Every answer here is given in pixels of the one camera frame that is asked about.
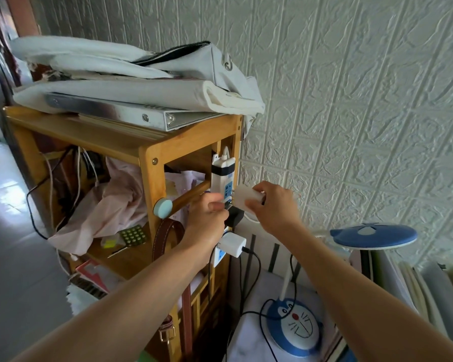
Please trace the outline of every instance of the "white brick wallpaper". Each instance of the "white brick wallpaper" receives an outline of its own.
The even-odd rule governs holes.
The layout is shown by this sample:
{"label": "white brick wallpaper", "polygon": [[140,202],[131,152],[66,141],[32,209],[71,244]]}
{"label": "white brick wallpaper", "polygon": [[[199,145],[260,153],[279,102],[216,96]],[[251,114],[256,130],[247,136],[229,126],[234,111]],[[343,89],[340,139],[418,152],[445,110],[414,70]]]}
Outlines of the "white brick wallpaper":
{"label": "white brick wallpaper", "polygon": [[314,228],[419,231],[399,254],[453,259],[453,0],[33,0],[43,34],[162,50],[208,39],[267,105],[241,181],[300,194]]}

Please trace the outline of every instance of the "floor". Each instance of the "floor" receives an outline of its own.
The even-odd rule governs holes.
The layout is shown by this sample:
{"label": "floor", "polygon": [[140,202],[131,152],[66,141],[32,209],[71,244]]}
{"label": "floor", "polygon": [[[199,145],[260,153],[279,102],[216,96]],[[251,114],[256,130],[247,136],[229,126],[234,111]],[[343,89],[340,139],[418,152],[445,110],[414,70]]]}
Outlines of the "floor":
{"label": "floor", "polygon": [[8,146],[0,144],[0,362],[71,318],[67,275],[32,228],[26,192]]}

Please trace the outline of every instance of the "brown leather strap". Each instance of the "brown leather strap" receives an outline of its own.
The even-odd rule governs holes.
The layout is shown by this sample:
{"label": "brown leather strap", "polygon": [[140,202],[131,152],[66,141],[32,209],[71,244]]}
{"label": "brown leather strap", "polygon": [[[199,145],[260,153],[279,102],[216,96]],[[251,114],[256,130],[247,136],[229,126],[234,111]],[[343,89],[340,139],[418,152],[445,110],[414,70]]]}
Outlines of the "brown leather strap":
{"label": "brown leather strap", "polygon": [[[171,229],[174,229],[176,233],[176,239],[180,242],[183,239],[184,227],[181,222],[173,219],[164,219],[159,225],[158,232],[156,233],[155,240],[153,242],[153,261],[158,259],[165,253],[166,243],[168,241],[168,235]],[[191,291],[190,285],[188,285],[181,295],[181,301],[183,303],[183,345],[184,345],[184,356],[191,356],[193,352],[193,322],[191,316]],[[171,315],[165,319],[161,324],[160,330],[171,328],[172,318]]]}

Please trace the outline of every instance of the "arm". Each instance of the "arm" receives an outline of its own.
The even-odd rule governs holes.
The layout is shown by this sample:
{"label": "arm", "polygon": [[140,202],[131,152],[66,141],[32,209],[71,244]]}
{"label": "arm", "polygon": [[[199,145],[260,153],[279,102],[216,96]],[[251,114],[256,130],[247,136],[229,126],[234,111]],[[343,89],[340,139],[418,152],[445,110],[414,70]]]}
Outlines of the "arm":
{"label": "arm", "polygon": [[301,263],[355,356],[365,361],[453,361],[453,342],[342,261],[302,225],[290,190],[262,182],[245,204]]}
{"label": "arm", "polygon": [[203,194],[190,206],[179,245],[91,305],[14,361],[136,360],[193,277],[208,263],[228,211],[221,194]]}

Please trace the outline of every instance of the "hand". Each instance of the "hand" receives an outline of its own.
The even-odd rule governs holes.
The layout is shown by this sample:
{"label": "hand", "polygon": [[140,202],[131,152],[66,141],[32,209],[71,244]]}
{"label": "hand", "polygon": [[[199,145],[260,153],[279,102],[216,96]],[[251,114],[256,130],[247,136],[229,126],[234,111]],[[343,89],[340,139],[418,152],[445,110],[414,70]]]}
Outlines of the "hand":
{"label": "hand", "polygon": [[208,263],[211,251],[220,241],[229,212],[221,193],[203,193],[190,204],[188,223],[180,245],[197,247],[202,264]]}
{"label": "hand", "polygon": [[245,205],[258,218],[265,231],[278,237],[278,233],[293,225],[302,225],[294,194],[290,189],[263,181],[253,187],[266,194],[265,204],[254,199],[245,200]]}

